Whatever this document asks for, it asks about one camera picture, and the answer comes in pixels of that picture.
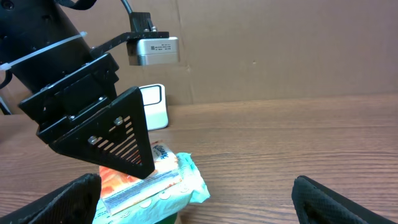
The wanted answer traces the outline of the teal wet wipes pack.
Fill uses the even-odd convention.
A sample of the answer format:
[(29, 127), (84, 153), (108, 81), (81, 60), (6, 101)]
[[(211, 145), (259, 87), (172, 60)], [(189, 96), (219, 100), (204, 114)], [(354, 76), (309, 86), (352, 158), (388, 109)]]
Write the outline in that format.
[(178, 215), (178, 212), (190, 203), (203, 203), (210, 198), (210, 193), (191, 154), (177, 154), (179, 171), (182, 181), (175, 184), (143, 202), (133, 205), (115, 215), (106, 211), (103, 202), (99, 201), (93, 224), (158, 223), (166, 218)]

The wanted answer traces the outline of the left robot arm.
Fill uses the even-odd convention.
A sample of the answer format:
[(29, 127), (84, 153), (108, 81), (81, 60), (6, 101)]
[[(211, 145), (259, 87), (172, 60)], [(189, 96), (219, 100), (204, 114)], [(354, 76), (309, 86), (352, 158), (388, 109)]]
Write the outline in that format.
[(2, 1), (1, 70), (31, 91), (19, 108), (53, 151), (145, 179), (155, 167), (141, 91), (117, 94), (116, 61), (107, 50), (89, 48), (63, 11), (92, 6)]

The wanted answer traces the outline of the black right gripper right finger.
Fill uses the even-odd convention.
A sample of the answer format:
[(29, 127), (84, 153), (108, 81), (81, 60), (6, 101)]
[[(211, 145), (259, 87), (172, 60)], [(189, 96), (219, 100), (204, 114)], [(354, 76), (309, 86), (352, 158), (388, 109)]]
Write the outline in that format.
[(304, 175), (294, 180), (292, 201), (300, 224), (395, 224)]

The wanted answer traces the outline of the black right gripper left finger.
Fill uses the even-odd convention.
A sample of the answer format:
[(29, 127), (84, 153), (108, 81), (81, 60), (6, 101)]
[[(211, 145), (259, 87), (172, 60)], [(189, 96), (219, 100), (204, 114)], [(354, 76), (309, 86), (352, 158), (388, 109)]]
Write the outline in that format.
[(101, 177), (85, 174), (1, 217), (1, 224), (92, 224), (100, 193)]

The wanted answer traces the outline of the green lid glass jar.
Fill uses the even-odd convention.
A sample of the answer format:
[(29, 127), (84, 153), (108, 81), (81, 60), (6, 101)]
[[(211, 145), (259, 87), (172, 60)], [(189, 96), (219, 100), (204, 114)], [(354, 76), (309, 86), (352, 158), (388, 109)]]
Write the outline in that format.
[(174, 213), (173, 215), (168, 216), (167, 218), (157, 222), (156, 224), (179, 224), (180, 218), (178, 213)]

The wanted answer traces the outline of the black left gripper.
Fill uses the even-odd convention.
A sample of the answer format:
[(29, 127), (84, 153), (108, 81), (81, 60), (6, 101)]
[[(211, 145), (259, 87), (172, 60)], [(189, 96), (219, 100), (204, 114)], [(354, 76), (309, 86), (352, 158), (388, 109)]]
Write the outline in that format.
[(19, 108), (39, 125), (37, 136), (53, 151), (145, 179), (155, 167), (142, 94), (134, 86), (117, 97), (118, 69), (106, 53)]

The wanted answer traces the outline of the orange tissue packet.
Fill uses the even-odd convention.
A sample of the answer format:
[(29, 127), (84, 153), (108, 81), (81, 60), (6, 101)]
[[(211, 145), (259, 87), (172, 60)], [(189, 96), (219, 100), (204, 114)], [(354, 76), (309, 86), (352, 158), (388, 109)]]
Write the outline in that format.
[(182, 181), (177, 156), (161, 141), (151, 144), (155, 169), (145, 179), (101, 166), (101, 195), (107, 212), (114, 215)]

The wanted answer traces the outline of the white barcode scanner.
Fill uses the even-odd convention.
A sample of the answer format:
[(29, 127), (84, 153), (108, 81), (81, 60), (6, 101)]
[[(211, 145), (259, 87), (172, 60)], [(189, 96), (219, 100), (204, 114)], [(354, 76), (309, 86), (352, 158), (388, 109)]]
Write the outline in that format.
[(153, 84), (139, 87), (142, 93), (147, 129), (153, 131), (169, 124), (165, 87)]

